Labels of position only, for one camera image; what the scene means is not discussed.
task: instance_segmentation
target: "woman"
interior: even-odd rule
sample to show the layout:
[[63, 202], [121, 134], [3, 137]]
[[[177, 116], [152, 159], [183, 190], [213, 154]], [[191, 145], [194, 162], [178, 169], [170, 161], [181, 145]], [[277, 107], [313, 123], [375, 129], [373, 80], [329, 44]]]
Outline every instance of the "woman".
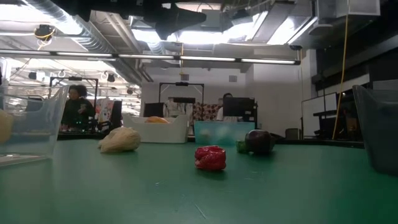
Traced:
[[[233, 97], [232, 94], [230, 93], [225, 93], [223, 96], [223, 99], [227, 97]], [[217, 112], [217, 121], [229, 121], [229, 122], [237, 122], [238, 117], [232, 117], [232, 116], [224, 116], [224, 109], [220, 108]]]
[[89, 117], [94, 118], [93, 105], [86, 99], [87, 88], [84, 85], [69, 87], [69, 100], [65, 104], [62, 116], [62, 129], [86, 129]]

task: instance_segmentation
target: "green tabletop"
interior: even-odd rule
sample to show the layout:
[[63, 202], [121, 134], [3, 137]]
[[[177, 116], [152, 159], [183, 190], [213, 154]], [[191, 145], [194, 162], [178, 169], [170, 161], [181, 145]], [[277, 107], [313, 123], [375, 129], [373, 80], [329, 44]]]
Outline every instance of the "green tabletop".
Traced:
[[398, 178], [363, 149], [231, 147], [210, 173], [196, 170], [194, 144], [100, 154], [97, 143], [60, 141], [53, 160], [0, 167], [0, 223], [398, 223]]

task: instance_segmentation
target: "computer monitor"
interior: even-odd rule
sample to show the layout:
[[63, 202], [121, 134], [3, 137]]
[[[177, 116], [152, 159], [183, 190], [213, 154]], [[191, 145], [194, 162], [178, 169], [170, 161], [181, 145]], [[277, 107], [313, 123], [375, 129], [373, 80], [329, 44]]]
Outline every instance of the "computer monitor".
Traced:
[[226, 97], [223, 99], [223, 116], [237, 116], [243, 117], [244, 120], [254, 121], [255, 112], [254, 98]]

